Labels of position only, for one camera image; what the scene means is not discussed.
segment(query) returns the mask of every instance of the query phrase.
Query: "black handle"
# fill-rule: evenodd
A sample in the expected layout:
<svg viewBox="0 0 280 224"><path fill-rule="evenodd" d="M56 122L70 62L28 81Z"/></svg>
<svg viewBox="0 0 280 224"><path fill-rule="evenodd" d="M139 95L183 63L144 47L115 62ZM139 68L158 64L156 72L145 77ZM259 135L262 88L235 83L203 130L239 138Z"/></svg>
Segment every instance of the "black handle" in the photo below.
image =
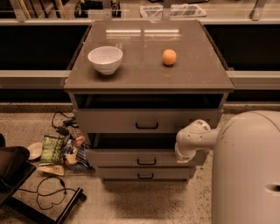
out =
<svg viewBox="0 0 280 224"><path fill-rule="evenodd" d="M138 165L155 165L156 163L157 163L157 160L156 160L156 159L154 159L154 162L153 162L152 164L144 164L144 163L140 163L139 158L137 159L137 164L138 164Z"/></svg>
<svg viewBox="0 0 280 224"><path fill-rule="evenodd" d="M135 126L136 126L136 128L139 129L139 130L155 130L155 129L158 128L158 122L157 122L156 125L153 126L153 127L141 127L141 126L139 126L138 122L136 122Z"/></svg>
<svg viewBox="0 0 280 224"><path fill-rule="evenodd" d="M145 175L145 177L141 177L139 173L137 174L137 176L138 176L139 179L153 179L154 178L153 173L149 177L147 177L146 175Z"/></svg>

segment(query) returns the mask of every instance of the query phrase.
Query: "paper plate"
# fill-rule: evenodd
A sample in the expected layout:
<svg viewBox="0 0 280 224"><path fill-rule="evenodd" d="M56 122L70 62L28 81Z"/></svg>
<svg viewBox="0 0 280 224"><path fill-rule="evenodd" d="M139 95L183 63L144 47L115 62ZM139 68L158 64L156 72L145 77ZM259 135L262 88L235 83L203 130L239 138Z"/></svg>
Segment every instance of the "paper plate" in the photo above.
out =
<svg viewBox="0 0 280 224"><path fill-rule="evenodd" d="M33 159L39 158L42 154L43 143L41 143L41 142L32 143L31 145L29 145L27 147L27 150L29 150L29 152L30 152L30 156L29 156L28 160L33 160Z"/></svg>

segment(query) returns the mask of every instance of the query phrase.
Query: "black chair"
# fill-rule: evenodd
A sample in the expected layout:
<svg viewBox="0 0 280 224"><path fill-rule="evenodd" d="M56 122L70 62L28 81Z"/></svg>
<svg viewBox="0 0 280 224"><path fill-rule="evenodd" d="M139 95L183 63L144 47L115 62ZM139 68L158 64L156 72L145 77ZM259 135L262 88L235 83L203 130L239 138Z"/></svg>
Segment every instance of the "black chair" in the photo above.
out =
<svg viewBox="0 0 280 224"><path fill-rule="evenodd" d="M5 147L5 139L2 134L0 134L0 157L1 151L7 149ZM50 217L42 214L41 212L37 211L36 209L26 205L24 202L20 201L12 197L12 195L18 190L18 188L36 171L36 167L33 164L24 161L18 169L14 172L14 174L9 179L9 186L8 189L0 190L0 206L6 205L11 207L12 209L18 211L19 213L23 214L25 217L29 218L30 220L36 223L63 223L67 216L70 214L73 207L77 204L79 200L85 200L86 195L83 194L83 190L78 188L73 197L70 199L66 207L64 208L61 215L56 219L53 220Z"/></svg>

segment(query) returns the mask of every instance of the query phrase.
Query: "plastic package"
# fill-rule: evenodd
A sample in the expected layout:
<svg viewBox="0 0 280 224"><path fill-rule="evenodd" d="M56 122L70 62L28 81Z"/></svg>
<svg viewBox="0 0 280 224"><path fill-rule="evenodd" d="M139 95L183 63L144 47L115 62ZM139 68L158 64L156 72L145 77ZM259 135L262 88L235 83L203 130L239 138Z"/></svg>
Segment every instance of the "plastic package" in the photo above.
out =
<svg viewBox="0 0 280 224"><path fill-rule="evenodd" d="M163 5L140 6L140 15L143 18L159 18L163 16ZM207 13L197 4L173 4L171 6L171 18L195 18L206 17Z"/></svg>

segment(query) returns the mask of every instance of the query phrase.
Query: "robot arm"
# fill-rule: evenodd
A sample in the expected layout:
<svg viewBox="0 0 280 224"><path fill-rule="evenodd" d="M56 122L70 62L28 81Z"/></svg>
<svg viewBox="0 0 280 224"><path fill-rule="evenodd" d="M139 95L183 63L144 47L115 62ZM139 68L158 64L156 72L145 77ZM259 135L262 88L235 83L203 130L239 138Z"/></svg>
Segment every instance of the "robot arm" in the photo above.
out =
<svg viewBox="0 0 280 224"><path fill-rule="evenodd" d="M213 149L220 129L211 129L203 120L196 120L176 136L175 154L178 163L187 163L199 150Z"/></svg>

